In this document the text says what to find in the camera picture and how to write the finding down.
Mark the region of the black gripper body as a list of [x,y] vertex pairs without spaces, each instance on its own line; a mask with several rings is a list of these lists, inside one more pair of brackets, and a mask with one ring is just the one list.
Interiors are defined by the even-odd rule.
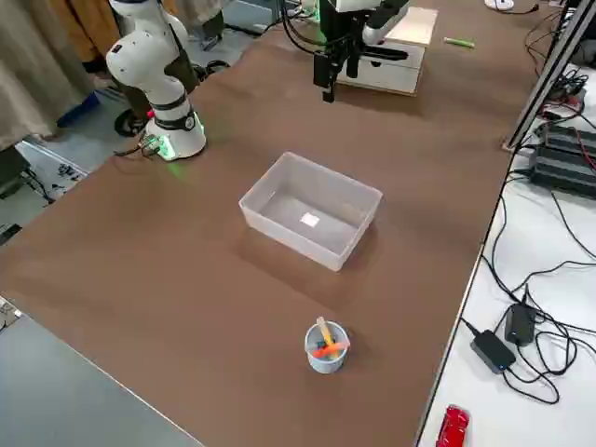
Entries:
[[319,29],[323,35],[322,49],[344,42],[366,19],[366,10],[336,10],[337,1],[319,1]]

